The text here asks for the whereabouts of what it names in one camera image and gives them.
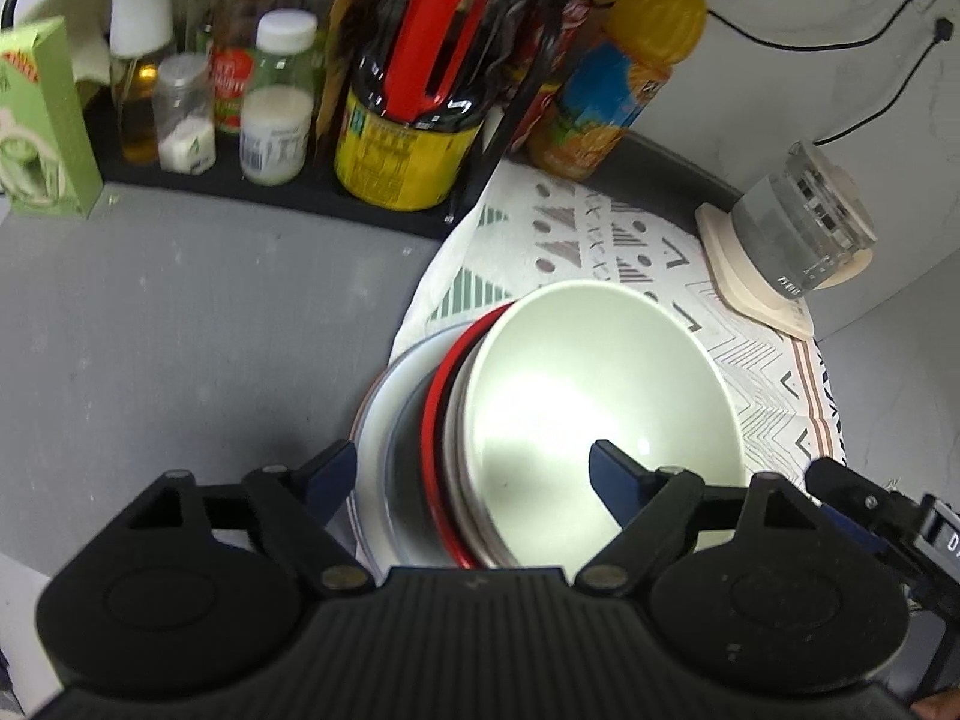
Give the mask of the red rimmed black bowl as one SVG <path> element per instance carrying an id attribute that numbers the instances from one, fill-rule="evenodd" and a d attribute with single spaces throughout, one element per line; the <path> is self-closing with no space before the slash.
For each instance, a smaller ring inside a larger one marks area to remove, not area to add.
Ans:
<path id="1" fill-rule="evenodd" d="M 455 421 L 455 379 L 505 312 L 502 305 L 495 307 L 480 319 L 436 333 L 404 355 L 420 371 L 413 374 L 412 390 L 389 429 L 382 481 L 387 528 L 405 566 L 483 566 L 455 518 L 455 479 L 448 475 L 444 442 L 446 426 Z"/>

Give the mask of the beige ceramic bowl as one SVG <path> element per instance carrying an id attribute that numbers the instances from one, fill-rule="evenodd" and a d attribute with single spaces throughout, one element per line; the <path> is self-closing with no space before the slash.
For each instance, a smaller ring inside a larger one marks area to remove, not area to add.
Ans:
<path id="1" fill-rule="evenodd" d="M 452 379 L 443 426 L 444 481 L 448 486 L 448 499 L 454 512 L 455 525 L 472 556 L 477 559 L 478 566 L 485 569 L 514 569 L 519 567 L 519 562 L 506 548 L 503 538 L 493 527 L 488 512 L 473 494 L 464 455 L 464 398 L 477 355 L 478 349 L 472 349 Z"/>

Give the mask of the pale green ceramic bowl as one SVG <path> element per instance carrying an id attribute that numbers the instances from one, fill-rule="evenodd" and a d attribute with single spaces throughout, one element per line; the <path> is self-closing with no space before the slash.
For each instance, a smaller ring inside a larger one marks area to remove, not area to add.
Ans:
<path id="1" fill-rule="evenodd" d="M 633 289 L 535 289 L 475 349 L 462 427 L 470 487 L 519 567 L 576 574 L 619 533 L 590 486 L 597 440 L 651 470 L 747 479 L 721 372 L 685 323 Z"/>

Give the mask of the white plate with blue print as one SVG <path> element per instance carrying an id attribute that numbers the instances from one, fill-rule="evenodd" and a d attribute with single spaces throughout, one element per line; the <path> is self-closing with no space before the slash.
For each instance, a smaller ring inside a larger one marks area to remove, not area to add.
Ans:
<path id="1" fill-rule="evenodd" d="M 382 580 L 391 569 L 451 567 L 420 479 L 420 421 L 439 363 L 467 327 L 444 328 L 387 366 L 352 427 L 358 466 L 348 520 L 356 557 Z"/>

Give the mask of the patterned white table cloth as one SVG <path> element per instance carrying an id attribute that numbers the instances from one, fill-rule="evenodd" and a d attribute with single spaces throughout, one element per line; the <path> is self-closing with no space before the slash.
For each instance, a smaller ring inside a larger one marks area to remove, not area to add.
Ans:
<path id="1" fill-rule="evenodd" d="M 732 312 L 693 234 L 581 184 L 506 163 L 423 273 L 391 353 L 480 319 L 544 284 L 619 283 L 685 323 L 732 395 L 748 470 L 800 481 L 818 457 L 846 458 L 827 367 L 800 341 Z"/>

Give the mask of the glass electric kettle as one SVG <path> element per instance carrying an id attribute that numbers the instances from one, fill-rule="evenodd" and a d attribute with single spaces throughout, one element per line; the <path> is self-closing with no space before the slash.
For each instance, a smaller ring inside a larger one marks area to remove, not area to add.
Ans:
<path id="1" fill-rule="evenodd" d="M 809 140 L 789 148 L 732 208 L 732 227 L 748 260 L 786 299 L 804 298 L 877 242 L 859 188 Z"/>

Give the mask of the black metal spice rack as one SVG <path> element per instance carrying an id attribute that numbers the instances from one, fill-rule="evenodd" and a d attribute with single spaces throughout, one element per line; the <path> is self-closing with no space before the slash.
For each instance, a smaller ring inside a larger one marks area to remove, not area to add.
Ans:
<path id="1" fill-rule="evenodd" d="M 308 215 L 329 216 L 353 223 L 392 229 L 419 238 L 442 241 L 469 211 L 480 203 L 483 190 L 490 183 L 496 166 L 508 154 L 508 146 L 521 125 L 524 114 L 534 103 L 534 96 L 547 79 L 551 59 L 560 41 L 562 9 L 568 0 L 548 0 L 547 18 L 539 50 L 517 93 L 501 115 L 500 123 L 488 142 L 477 140 L 467 151 L 455 176 L 454 187 L 443 203 L 423 211 L 394 211 L 379 208 L 361 200 L 343 188 L 330 167 L 309 167 L 293 182 L 280 188 L 257 187 L 239 174 L 235 156 L 221 153 L 212 171 L 201 176 L 181 176 L 161 171 L 156 166 L 132 166 L 121 156 L 116 122 L 112 120 L 110 93 L 101 89 L 94 93 L 85 109 L 85 124 L 91 135 L 94 156 L 101 176 L 107 182 L 164 188 L 174 192 L 198 193 L 205 197 L 233 199 L 254 205 L 273 206 Z"/>

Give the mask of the white capped seasoning jar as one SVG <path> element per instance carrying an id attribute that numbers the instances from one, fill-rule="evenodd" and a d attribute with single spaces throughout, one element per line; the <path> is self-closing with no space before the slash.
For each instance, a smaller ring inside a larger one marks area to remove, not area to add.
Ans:
<path id="1" fill-rule="evenodd" d="M 260 18 L 239 135 L 241 171 L 254 184 L 286 184 L 306 163 L 316 34 L 317 18 L 309 11 L 274 10 Z"/>

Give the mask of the small glass salt jar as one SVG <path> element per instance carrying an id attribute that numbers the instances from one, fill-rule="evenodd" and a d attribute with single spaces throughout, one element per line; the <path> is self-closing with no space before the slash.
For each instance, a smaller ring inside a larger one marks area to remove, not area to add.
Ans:
<path id="1" fill-rule="evenodd" d="M 184 52 L 160 63 L 153 119 L 163 171 L 195 176 L 215 164 L 213 86 L 205 54 Z"/>

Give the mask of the green cardboard box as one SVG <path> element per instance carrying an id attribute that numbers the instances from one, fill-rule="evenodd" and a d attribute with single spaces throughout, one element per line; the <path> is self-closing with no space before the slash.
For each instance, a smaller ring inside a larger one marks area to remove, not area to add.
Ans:
<path id="1" fill-rule="evenodd" d="M 73 80 L 64 18 L 5 29 L 0 73 L 0 174 L 11 210 L 86 218 L 103 177 Z"/>

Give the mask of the orange juice bottle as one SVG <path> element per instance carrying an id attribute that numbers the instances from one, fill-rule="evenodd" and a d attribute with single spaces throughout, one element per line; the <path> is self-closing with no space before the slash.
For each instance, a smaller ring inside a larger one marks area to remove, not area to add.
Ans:
<path id="1" fill-rule="evenodd" d="M 697 48 L 706 0 L 617 0 L 527 138 L 532 164 L 584 181 Z"/>

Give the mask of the red drink can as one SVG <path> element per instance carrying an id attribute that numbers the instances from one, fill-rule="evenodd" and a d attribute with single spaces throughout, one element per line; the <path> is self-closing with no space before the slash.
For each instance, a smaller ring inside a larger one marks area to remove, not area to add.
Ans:
<path id="1" fill-rule="evenodd" d="M 590 3 L 589 0 L 568 0 L 568 3 L 563 8 L 562 13 L 562 24 L 560 25 L 560 32 L 558 32 L 558 44 L 556 44 L 555 54 L 553 54 L 553 59 L 550 62 L 550 70 L 547 73 L 547 79 L 540 83 L 539 91 L 535 94 L 535 98 L 532 99 L 532 103 L 526 110 L 523 120 L 514 130 L 514 135 L 512 135 L 511 142 L 509 142 L 508 149 L 511 153 L 516 153 L 519 149 L 523 148 L 523 144 L 526 143 L 527 138 L 529 138 L 530 132 L 534 130 L 534 127 L 537 125 L 537 122 L 544 117 L 545 110 L 548 109 L 548 105 L 551 103 L 551 99 L 558 93 L 558 89 L 562 86 L 563 83 L 563 67 L 565 66 L 566 57 L 568 57 L 569 51 L 576 43 L 578 39 L 578 34 L 583 26 L 587 23 L 587 18 L 590 15 Z M 523 81 L 524 76 L 526 76 L 526 71 L 529 70 L 532 60 L 534 60 L 534 54 L 537 52 L 537 49 L 540 47 L 540 39 L 542 39 L 542 31 L 544 31 L 544 18 L 540 13 L 535 13 L 532 16 L 532 21 L 530 21 L 530 32 L 524 37 L 524 41 L 517 46 L 517 49 L 514 51 L 514 57 L 511 59 L 511 86 L 508 89 L 508 98 L 512 98 L 516 94 L 516 89 L 519 88 L 519 83 Z"/>

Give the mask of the dark soy sauce jug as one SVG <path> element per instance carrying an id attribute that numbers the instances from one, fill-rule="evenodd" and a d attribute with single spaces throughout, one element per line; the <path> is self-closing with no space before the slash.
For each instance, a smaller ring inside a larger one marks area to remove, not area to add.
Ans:
<path id="1" fill-rule="evenodd" d="M 505 86 L 528 1 L 377 2 L 335 147 L 347 192 L 402 213 L 449 195 Z"/>

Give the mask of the red labelled sauce bottle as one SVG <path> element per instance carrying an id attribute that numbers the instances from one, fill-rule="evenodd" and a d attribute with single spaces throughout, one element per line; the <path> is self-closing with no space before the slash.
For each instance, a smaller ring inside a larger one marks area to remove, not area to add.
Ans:
<path id="1" fill-rule="evenodd" d="M 291 0 L 206 0 L 208 48 L 212 62 L 213 121 L 226 135 L 238 135 L 241 104 L 254 73 L 257 26 L 269 11 Z"/>

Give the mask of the oil bottle white cap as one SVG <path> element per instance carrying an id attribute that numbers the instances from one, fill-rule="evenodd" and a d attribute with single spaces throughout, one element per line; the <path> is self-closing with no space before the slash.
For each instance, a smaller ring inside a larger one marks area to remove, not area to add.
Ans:
<path id="1" fill-rule="evenodd" d="M 110 94 L 130 164 L 158 159 L 153 94 L 160 63 L 174 50 L 172 0 L 110 0 Z"/>

